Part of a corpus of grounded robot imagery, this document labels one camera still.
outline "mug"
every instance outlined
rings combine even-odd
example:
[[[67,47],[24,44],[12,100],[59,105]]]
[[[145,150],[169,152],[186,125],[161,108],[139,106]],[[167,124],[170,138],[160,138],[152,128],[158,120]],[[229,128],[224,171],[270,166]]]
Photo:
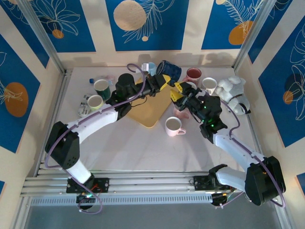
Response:
[[[192,82],[187,82],[187,83],[189,85],[191,85],[193,89],[195,89],[195,90],[197,89],[197,87],[194,83],[192,83]],[[184,109],[183,111],[179,111],[175,105],[173,106],[173,115],[180,119],[183,119],[183,118],[189,119],[191,117],[191,113],[190,113],[189,109]]]
[[[88,106],[90,107],[91,111],[96,111],[96,110],[100,109],[101,106],[103,106],[104,101],[100,95],[95,94],[95,95],[92,95],[89,97],[87,103],[88,103]]]
[[[211,77],[202,80],[202,89],[206,90],[209,95],[212,95],[217,87],[217,81]]]
[[[156,71],[157,71],[157,65],[153,62],[149,62],[148,63],[148,73],[151,76],[154,76],[154,75],[156,75]]]
[[[189,119],[191,117],[191,113],[187,108],[185,108],[183,111],[179,111],[175,105],[173,106],[173,115],[180,119]]]
[[[179,80],[181,72],[181,67],[165,60],[161,61],[156,71],[158,75],[168,75],[171,78],[169,82],[170,86],[174,86],[174,83]]]
[[[176,135],[184,135],[186,130],[181,128],[182,123],[179,118],[169,117],[165,121],[165,131],[168,136],[174,137]]]
[[[95,91],[100,95],[104,101],[110,98],[110,88],[107,80],[101,79],[94,82]]]
[[[186,77],[183,79],[183,81],[192,82],[196,86],[198,86],[200,77],[201,77],[201,71],[198,68],[189,68],[186,71]]]

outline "mug handle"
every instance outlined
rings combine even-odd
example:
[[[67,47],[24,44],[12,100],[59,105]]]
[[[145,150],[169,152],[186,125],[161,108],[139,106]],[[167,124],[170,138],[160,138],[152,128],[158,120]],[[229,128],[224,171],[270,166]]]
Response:
[[[180,129],[179,129],[179,132],[178,132],[177,134],[178,134],[178,135],[184,135],[184,134],[186,134],[186,130],[183,129],[183,128],[180,128]]]

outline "white mug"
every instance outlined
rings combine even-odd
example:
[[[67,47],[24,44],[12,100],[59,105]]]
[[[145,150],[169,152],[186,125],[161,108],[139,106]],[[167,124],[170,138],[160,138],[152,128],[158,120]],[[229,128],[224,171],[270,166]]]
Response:
[[[186,130],[181,128],[181,126],[182,123],[177,117],[169,117],[165,121],[165,131],[170,137],[174,137],[176,135],[184,135],[186,133]]]
[[[206,90],[209,95],[212,95],[217,87],[217,81],[211,77],[202,80],[202,89]]]
[[[193,82],[187,82],[190,86],[192,86],[193,89],[197,89],[196,84],[194,84]]]
[[[104,104],[103,98],[98,94],[90,96],[87,103],[91,111],[100,109]]]

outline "black bracket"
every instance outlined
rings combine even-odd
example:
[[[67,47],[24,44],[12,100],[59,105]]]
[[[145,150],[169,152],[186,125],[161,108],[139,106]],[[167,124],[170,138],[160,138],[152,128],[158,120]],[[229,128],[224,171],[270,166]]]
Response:
[[[90,185],[84,184],[93,193],[108,193],[109,178],[95,178],[90,182]],[[73,179],[68,179],[67,193],[88,193],[84,188],[79,186]]]
[[[228,185],[215,185],[209,176],[194,176],[195,191],[226,191],[231,190],[232,187]]]

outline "green mug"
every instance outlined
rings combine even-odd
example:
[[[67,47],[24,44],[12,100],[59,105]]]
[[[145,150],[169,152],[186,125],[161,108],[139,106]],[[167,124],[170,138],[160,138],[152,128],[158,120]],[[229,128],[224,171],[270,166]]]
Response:
[[[110,98],[110,88],[107,80],[97,80],[93,85],[95,91],[100,95],[104,101]]]
[[[92,95],[89,97],[87,103],[88,103],[88,106],[90,107],[91,111],[96,111],[103,106],[104,101],[100,95],[95,94],[95,95]]]

